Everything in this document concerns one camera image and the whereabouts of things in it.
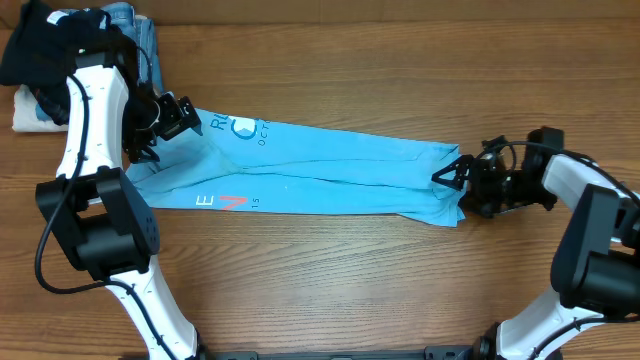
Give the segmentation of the light blue printed t-shirt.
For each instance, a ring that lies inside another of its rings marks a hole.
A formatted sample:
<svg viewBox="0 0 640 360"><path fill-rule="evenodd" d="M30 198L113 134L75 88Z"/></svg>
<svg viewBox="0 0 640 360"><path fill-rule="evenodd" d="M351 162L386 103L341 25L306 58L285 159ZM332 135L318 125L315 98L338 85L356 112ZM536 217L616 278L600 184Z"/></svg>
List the light blue printed t-shirt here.
<svg viewBox="0 0 640 360"><path fill-rule="evenodd" d="M434 172L455 144L330 130L199 110L202 132L159 141L126 174L153 208L463 220L461 192Z"/></svg>

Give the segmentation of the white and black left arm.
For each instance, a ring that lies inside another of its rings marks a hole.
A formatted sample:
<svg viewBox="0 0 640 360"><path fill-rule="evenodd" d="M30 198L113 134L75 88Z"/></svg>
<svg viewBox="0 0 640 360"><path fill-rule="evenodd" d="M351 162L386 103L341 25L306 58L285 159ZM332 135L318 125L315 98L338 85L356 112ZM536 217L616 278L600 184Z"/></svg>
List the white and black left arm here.
<svg viewBox="0 0 640 360"><path fill-rule="evenodd" d="M170 140L201 121L186 97L159 96L139 80L143 50L79 50L67 79L70 128L56 177L36 188L46 225L34 261L44 277L47 240L56 238L71 266L92 281L69 293L109 290L138 329L151 359L205 359L196 327L179 309L160 269L160 236L150 206L123 169L123 161L156 162L158 140Z"/></svg>

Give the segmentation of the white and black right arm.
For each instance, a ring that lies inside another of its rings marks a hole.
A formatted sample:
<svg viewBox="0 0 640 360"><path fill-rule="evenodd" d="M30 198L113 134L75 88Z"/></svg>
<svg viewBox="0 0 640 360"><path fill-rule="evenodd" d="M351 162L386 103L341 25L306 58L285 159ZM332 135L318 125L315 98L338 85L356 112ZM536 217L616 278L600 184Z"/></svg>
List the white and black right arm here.
<svg viewBox="0 0 640 360"><path fill-rule="evenodd" d="M572 213L553 257L549 288L474 344L428 346L427 359L559 359L563 345L604 324L639 319L639 196L591 157L564 146L560 129L541 127L522 141L524 158L505 164L516 141L500 136L478 155L462 155L433 182L464 191L460 204L484 218L529 205Z"/></svg>

